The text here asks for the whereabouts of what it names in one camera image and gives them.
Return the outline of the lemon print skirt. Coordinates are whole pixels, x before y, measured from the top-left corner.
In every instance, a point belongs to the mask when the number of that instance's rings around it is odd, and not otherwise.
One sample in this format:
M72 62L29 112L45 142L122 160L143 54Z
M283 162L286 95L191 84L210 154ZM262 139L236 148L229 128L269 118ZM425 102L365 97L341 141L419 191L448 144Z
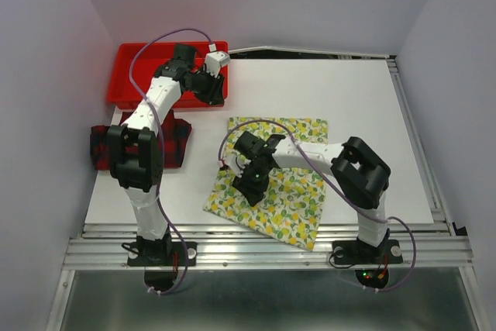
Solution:
M245 130L263 139L291 132L300 142L328 143L328 123L324 119L279 117L272 121L281 126L270 124L268 118L264 122L256 117L229 118L229 135L222 153L232 153L234 143ZM313 250L326 199L326 184L318 174L300 168L272 170L268 189L255 206L232 186L234 177L231 170L217 173L203 207L206 212L279 242Z

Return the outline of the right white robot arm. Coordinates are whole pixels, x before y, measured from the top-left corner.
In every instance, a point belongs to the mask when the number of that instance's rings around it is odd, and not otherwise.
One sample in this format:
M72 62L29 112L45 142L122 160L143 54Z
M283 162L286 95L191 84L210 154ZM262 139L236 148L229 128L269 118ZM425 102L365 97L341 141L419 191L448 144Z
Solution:
M265 196L271 171L316 172L357 213L357 238L333 246L336 264L375 264L386 255L389 228L384 203L391 169L361 138L322 144L281 134L262 139L246 131L222 164L234 172L232 185L250 205Z

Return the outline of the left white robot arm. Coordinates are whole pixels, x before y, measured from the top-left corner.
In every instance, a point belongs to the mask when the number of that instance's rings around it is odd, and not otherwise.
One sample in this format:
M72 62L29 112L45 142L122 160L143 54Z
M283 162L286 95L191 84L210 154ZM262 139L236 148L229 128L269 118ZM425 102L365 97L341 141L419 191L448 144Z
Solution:
M222 105L221 70L230 62L227 52L214 43L201 67L195 65L196 55L193 46L176 44L172 58L155 70L136 109L107 132L110 174L127 194L137 222L135 241L122 245L132 267L171 265L178 259L179 249L172 243L170 223L160 204L165 153L162 124L186 92L207 105Z

